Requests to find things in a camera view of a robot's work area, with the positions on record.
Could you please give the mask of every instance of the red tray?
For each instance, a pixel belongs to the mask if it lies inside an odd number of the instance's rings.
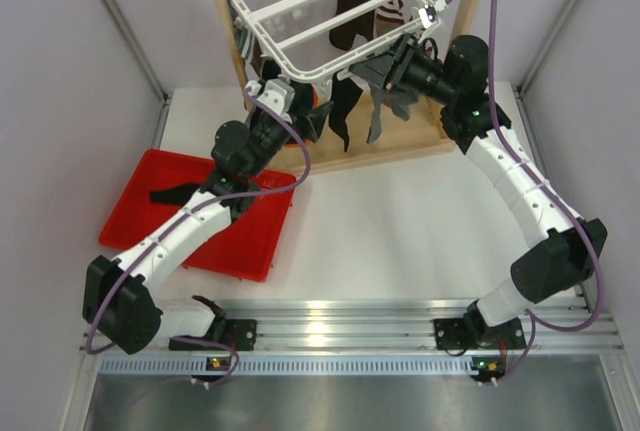
[[[150,191],[185,183],[203,183],[215,163],[157,149],[147,151],[129,184],[120,196],[99,241],[105,246],[128,249],[151,234],[179,209],[179,206],[152,204]],[[295,176],[264,171],[256,182],[274,189],[295,182]],[[232,226],[200,246],[185,265],[264,281],[289,210],[293,191],[263,196]]]

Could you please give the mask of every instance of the cable connector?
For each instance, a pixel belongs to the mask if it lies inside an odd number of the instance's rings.
[[[434,3],[433,7],[436,10],[436,13],[441,13],[442,11],[447,9],[449,6],[447,5],[447,1],[446,0],[437,0]]]

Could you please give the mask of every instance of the gray wall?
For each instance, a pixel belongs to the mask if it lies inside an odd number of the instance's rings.
[[[638,0],[583,0],[526,102],[558,190],[609,228],[607,307],[640,376]]]
[[[54,429],[97,236],[158,102],[99,0],[0,0],[0,428]]]
[[[213,0],[118,1],[166,89],[235,84]],[[562,1],[499,0],[498,79],[522,80]],[[448,11],[449,27],[456,9]],[[473,32],[483,37],[488,13],[482,0]]]

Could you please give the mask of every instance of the white table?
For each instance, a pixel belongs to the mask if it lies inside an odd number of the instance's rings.
[[[498,83],[497,99],[528,148],[509,83]],[[216,129],[244,115],[237,88],[178,89],[161,149],[209,157]],[[161,295],[475,299],[506,279],[525,251],[498,194],[456,150],[312,176],[294,194],[265,282],[180,269]]]

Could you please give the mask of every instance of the wooden board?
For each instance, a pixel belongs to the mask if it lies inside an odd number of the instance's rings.
[[[406,122],[383,106],[382,136],[375,143],[367,144],[373,101],[369,93],[364,93],[347,119],[351,137],[349,150],[345,153],[342,139],[328,126],[325,127],[320,140],[309,146],[313,172],[336,171],[451,152],[454,143],[443,138],[441,130],[434,125],[433,111],[439,115],[439,108],[434,106],[437,105],[421,99],[411,108],[411,119]],[[286,148],[271,161],[269,168],[300,174],[304,170],[304,157],[298,148]]]

